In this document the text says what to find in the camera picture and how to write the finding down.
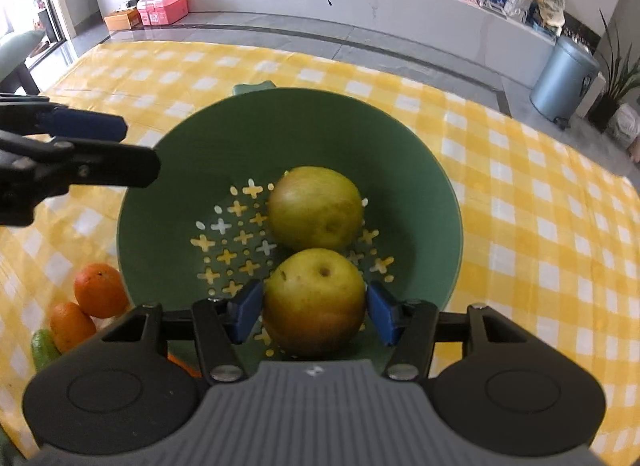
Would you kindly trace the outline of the blue-grey trash bin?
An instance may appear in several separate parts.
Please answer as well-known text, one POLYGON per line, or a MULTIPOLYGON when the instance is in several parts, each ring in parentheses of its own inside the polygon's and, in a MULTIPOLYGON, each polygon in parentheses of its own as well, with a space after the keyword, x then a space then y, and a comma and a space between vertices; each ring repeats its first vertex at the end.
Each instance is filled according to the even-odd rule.
POLYGON ((596 59, 582 44, 560 36, 530 93, 530 103, 541 116, 565 130, 599 71, 596 59))

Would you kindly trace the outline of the yellow white checkered tablecloth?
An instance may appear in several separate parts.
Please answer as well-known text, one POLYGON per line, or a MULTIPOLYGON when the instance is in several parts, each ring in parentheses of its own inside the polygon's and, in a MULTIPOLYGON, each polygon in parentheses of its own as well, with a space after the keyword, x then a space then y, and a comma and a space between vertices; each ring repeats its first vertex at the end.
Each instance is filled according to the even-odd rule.
MULTIPOLYGON (((195 42, 107 43, 79 59, 47 94, 121 114, 127 141, 155 145, 223 100, 237 83, 273 81, 357 97, 389 112, 431 149, 462 213, 464 249, 447 305, 482 301, 600 380, 605 420, 592 449, 611 465, 639 458, 639 196, 575 149, 456 94, 378 70, 305 54, 195 42)), ((274 179, 241 170, 204 213, 191 215, 178 288, 234 294, 274 264, 264 203, 274 179)), ((27 229, 1 228, 1 430, 25 455, 37 447, 21 400, 35 373, 30 341, 76 274, 116 264, 124 191, 76 187, 48 200, 27 229)))

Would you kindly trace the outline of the green cushioned chair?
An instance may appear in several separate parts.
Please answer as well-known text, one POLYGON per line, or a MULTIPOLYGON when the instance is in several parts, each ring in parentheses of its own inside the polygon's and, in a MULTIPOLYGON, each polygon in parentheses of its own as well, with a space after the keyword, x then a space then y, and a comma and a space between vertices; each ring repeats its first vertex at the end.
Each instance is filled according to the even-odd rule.
POLYGON ((22 88, 27 95, 38 95, 40 90, 30 71, 26 59, 40 44, 44 32, 29 30, 10 32, 1 38, 0 44, 0 83, 2 93, 15 93, 22 88))

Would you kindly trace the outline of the orange tangerine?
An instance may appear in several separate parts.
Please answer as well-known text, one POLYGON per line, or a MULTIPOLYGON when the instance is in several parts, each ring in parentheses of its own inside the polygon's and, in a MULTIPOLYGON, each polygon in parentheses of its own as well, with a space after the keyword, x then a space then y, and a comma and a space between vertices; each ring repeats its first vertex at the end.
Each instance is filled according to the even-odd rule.
POLYGON ((55 347, 66 353, 96 334, 96 325, 75 302, 57 304, 50 316, 50 330, 55 347))
POLYGON ((98 319, 121 315, 129 305, 119 271, 106 263, 84 267, 75 277, 74 294, 81 310, 98 319))

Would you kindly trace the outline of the orange cardboard box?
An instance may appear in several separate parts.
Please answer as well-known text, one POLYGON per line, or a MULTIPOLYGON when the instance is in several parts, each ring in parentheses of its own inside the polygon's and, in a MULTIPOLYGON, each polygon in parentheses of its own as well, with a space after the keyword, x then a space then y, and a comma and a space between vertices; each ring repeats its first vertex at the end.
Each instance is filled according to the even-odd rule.
POLYGON ((141 26, 142 20, 138 10, 135 7, 129 7, 106 15, 104 24, 109 32, 119 32, 141 26))

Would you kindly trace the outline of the potted green plant right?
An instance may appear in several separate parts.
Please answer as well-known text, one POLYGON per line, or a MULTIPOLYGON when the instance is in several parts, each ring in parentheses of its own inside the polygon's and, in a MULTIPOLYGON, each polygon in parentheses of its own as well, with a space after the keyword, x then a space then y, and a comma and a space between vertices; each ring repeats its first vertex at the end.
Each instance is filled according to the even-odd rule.
POLYGON ((594 56, 601 63, 605 77, 605 86, 599 97, 588 111, 588 121, 600 132, 608 129, 608 124, 623 103, 623 99, 632 90, 639 88, 639 57, 632 56, 634 44, 623 48, 620 30, 614 20, 608 24, 600 13, 604 25, 604 53, 596 51, 594 56))

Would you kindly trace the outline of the pink storage box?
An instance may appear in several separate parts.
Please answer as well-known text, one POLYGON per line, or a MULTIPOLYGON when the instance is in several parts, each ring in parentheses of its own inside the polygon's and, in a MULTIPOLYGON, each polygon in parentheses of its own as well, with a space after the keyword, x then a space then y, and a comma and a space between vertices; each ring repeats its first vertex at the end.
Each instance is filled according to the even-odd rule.
POLYGON ((137 3, 142 25, 169 26, 189 14, 188 0, 140 0, 137 3))

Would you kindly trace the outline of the green cucumber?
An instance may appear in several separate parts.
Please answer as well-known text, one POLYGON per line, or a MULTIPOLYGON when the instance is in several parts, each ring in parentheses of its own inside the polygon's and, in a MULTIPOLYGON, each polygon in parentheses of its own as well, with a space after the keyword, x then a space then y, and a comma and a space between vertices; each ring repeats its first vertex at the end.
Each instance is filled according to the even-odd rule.
POLYGON ((30 350, 32 350, 32 362, 34 362, 37 372, 42 371, 43 368, 46 368, 61 356, 61 352, 56 348, 50 329, 35 331, 30 342, 30 350))

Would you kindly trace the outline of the green perforated colander bowl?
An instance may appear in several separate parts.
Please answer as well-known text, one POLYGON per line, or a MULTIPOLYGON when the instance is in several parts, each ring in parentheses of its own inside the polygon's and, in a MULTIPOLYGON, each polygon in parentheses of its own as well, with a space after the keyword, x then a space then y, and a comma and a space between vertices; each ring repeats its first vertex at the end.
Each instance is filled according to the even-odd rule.
POLYGON ((463 232, 419 137, 351 97, 267 88, 201 110, 155 152, 157 179, 122 202, 117 253, 175 359, 208 382, 268 359, 427 376, 463 232))

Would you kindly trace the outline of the yellow-green pear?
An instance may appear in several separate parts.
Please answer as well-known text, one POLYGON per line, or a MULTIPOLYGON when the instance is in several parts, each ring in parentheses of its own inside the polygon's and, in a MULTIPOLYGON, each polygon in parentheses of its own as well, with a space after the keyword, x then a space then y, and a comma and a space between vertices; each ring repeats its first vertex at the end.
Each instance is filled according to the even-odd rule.
POLYGON ((322 167, 297 167, 274 184, 267 201, 268 230, 292 250, 341 251, 358 237, 363 221, 357 186, 322 167))
POLYGON ((285 353, 306 358, 340 351, 366 314, 366 284, 339 253, 294 253, 264 283, 262 324, 285 353))

